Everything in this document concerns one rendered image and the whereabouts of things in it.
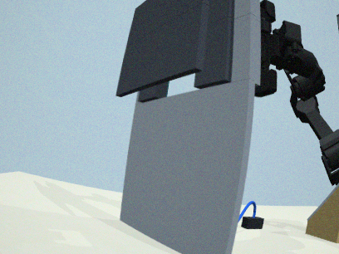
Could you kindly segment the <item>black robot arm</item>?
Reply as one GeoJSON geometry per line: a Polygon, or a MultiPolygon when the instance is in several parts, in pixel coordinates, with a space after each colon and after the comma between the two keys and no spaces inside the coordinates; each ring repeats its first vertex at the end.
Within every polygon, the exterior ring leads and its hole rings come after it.
{"type": "Polygon", "coordinates": [[[309,124],[316,134],[322,151],[322,162],[331,185],[339,183],[339,129],[334,132],[320,115],[317,97],[325,90],[325,76],[312,52],[303,49],[301,26],[283,20],[278,35],[278,51],[272,58],[290,64],[298,64],[293,71],[285,71],[291,83],[290,103],[296,118],[309,124]],[[297,74],[291,78],[289,74],[297,74]],[[297,98],[300,99],[297,101],[297,98]],[[337,170],[336,170],[337,169],[337,170]],[[332,171],[335,172],[331,173],[332,171]]]}

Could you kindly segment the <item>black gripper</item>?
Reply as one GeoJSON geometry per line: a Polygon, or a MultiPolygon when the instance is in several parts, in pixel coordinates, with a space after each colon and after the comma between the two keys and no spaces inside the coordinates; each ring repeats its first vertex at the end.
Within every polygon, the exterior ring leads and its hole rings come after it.
{"type": "Polygon", "coordinates": [[[276,70],[284,69],[286,71],[293,71],[298,64],[290,64],[285,61],[280,61],[272,58],[275,50],[278,51],[278,35],[272,32],[272,24],[276,21],[274,3],[268,0],[260,2],[261,12],[261,76],[260,86],[255,86],[255,97],[264,97],[272,95],[277,91],[277,72],[276,70]],[[276,66],[276,70],[269,69],[269,66],[276,66]]]}

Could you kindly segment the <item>blue network cable plug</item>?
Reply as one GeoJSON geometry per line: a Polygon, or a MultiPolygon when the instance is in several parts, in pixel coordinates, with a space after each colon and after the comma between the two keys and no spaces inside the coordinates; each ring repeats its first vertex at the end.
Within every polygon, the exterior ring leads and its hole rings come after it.
{"type": "Polygon", "coordinates": [[[254,201],[252,201],[252,202],[249,202],[248,205],[246,205],[246,207],[244,208],[244,210],[241,212],[241,214],[239,215],[239,220],[241,219],[241,217],[244,215],[245,211],[248,209],[248,207],[249,207],[251,204],[254,206],[254,208],[253,208],[253,217],[255,218],[257,207],[256,207],[256,205],[255,205],[256,203],[255,203],[254,201]]]}

